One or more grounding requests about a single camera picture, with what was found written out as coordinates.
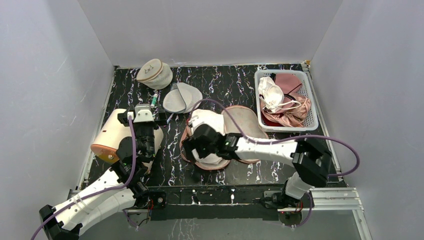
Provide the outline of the peach floral mesh laundry bag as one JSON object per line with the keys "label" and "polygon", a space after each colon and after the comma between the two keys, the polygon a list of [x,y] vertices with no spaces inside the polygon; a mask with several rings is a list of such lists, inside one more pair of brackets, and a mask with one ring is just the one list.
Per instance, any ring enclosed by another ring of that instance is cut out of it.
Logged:
{"label": "peach floral mesh laundry bag", "polygon": [[[268,139],[268,135],[260,128],[257,115],[248,107],[233,105],[225,108],[221,113],[224,118],[225,134],[244,132],[247,136],[253,138]],[[185,127],[180,142],[179,149],[181,157],[189,162],[185,157],[183,150],[183,140],[189,137],[188,125]]]}

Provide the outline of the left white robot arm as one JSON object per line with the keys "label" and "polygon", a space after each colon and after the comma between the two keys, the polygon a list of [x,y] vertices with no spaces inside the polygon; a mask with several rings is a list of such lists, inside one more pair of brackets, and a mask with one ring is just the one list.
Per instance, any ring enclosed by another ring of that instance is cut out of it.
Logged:
{"label": "left white robot arm", "polygon": [[164,138],[164,110],[149,105],[117,108],[105,121],[91,151],[110,164],[97,180],[55,206],[39,210],[41,226],[49,240],[77,240],[109,216],[132,207],[154,203],[156,192],[144,184]]}

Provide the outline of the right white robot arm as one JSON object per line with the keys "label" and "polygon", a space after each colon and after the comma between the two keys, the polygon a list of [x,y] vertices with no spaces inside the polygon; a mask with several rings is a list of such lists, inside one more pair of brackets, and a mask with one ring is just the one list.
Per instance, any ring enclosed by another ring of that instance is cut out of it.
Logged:
{"label": "right white robot arm", "polygon": [[186,158],[195,162],[210,155],[224,160],[264,160],[292,166],[295,173],[284,184],[282,202],[295,207],[313,188],[327,185],[332,154],[312,135],[292,140],[245,137],[241,133],[222,134],[207,124],[198,126],[182,141]]}

